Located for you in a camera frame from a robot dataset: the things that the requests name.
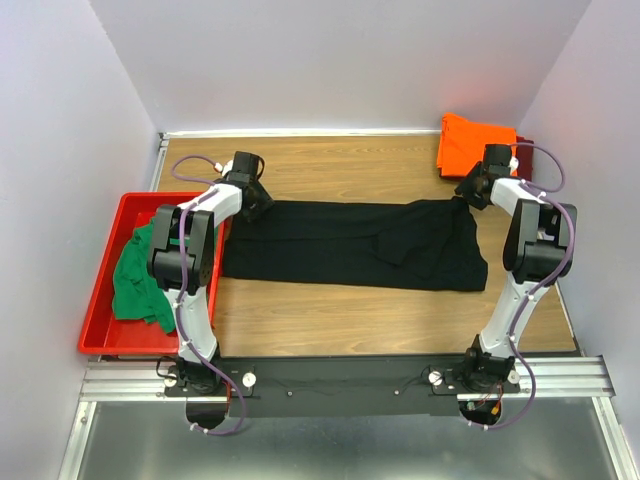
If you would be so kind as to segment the black t shirt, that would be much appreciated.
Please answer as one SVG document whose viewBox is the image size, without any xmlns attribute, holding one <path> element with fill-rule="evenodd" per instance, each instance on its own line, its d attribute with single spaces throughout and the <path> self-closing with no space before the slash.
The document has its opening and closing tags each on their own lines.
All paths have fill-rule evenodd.
<svg viewBox="0 0 640 480">
<path fill-rule="evenodd" d="M 235 218 L 222 272 L 245 280 L 482 292 L 488 264 L 457 197 L 408 204 L 278 201 Z"/>
</svg>

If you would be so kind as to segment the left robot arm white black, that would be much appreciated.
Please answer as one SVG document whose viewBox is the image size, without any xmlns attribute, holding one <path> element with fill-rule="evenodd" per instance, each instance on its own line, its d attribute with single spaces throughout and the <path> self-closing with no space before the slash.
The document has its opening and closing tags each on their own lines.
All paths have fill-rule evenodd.
<svg viewBox="0 0 640 480">
<path fill-rule="evenodd" d="M 172 309 L 179 339 L 169 388 L 212 395 L 230 380 L 214 364 L 219 354 L 211 327 L 207 288 L 214 276 L 217 229 L 239 215 L 253 221 L 274 205 L 261 184 L 265 161 L 238 151 L 226 164 L 203 155 L 175 162 L 174 178 L 207 189 L 178 205 L 162 205 L 155 214 L 147 270 Z"/>
</svg>

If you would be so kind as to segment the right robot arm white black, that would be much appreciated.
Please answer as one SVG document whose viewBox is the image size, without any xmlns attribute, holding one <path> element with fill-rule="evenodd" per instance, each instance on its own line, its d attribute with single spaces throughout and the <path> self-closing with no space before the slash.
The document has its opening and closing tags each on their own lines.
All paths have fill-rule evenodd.
<svg viewBox="0 0 640 480">
<path fill-rule="evenodd" d="M 577 208 L 549 196 L 560 187 L 549 190 L 516 177 L 518 166 L 510 145 L 488 144 L 483 159 L 455 189 L 470 206 L 497 206 L 511 217 L 502 254 L 503 291 L 459 370 L 462 384 L 474 392 L 509 381 L 534 309 L 573 262 Z"/>
</svg>

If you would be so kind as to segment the orange folded t shirt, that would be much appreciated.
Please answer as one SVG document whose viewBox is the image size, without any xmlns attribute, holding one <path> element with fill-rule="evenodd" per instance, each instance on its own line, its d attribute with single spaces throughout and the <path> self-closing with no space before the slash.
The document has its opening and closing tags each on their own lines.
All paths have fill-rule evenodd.
<svg viewBox="0 0 640 480">
<path fill-rule="evenodd" d="M 513 144 L 513 127 L 474 122 L 447 112 L 442 116 L 436 167 L 444 178 L 465 177 L 483 159 L 487 144 Z"/>
</svg>

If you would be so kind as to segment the dark red folded t shirt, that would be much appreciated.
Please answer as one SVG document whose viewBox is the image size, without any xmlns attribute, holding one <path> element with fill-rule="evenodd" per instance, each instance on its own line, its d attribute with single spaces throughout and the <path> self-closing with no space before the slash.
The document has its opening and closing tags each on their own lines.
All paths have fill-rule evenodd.
<svg viewBox="0 0 640 480">
<path fill-rule="evenodd" d="M 517 137 L 507 135 L 490 136 L 449 136 L 440 138 L 436 167 L 443 178 L 462 178 L 483 159 L 487 144 L 511 144 Z M 515 175 L 532 179 L 533 149 L 526 146 L 512 148 L 513 156 L 519 160 Z"/>
</svg>

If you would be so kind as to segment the green crumpled t shirt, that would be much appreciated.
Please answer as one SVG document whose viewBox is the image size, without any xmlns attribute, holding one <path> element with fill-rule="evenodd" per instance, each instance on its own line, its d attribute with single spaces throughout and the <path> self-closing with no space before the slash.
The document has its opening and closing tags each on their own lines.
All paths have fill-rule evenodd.
<svg viewBox="0 0 640 480">
<path fill-rule="evenodd" d="M 147 271 L 154 218 L 133 230 L 116 264 L 112 310 L 116 320 L 157 324 L 165 334 L 175 331 L 173 310 L 164 292 Z"/>
</svg>

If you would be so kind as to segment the red plastic tray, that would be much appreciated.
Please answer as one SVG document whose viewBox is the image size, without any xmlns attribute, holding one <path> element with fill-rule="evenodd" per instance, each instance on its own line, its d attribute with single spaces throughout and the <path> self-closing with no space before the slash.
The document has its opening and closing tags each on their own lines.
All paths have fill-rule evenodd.
<svg viewBox="0 0 640 480">
<path fill-rule="evenodd" d="M 79 336 L 79 352 L 123 357 L 178 353 L 176 333 L 167 334 L 159 325 L 142 319 L 114 317 L 112 277 L 121 252 L 136 228 L 148 224 L 159 206 L 178 205 L 195 196 L 194 192 L 133 192 L 121 197 Z"/>
</svg>

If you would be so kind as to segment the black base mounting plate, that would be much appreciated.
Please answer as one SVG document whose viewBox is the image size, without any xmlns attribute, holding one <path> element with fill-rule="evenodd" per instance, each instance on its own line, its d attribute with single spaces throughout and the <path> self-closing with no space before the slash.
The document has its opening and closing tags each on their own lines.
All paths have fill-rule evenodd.
<svg viewBox="0 0 640 480">
<path fill-rule="evenodd" d="M 520 390 L 515 360 L 465 355 L 176 358 L 158 366 L 189 422 L 217 432 L 248 419 L 463 416 L 494 425 Z"/>
</svg>

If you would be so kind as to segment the aluminium frame rail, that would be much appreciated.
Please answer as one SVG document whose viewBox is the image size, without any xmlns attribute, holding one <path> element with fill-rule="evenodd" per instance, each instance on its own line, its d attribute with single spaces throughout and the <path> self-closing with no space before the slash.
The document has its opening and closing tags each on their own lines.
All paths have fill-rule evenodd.
<svg viewBox="0 0 640 480">
<path fill-rule="evenodd" d="M 599 357 L 531 358 L 536 397 L 611 398 L 615 390 L 604 360 Z M 173 399 L 153 361 L 88 363 L 79 394 L 82 402 L 152 402 Z"/>
</svg>

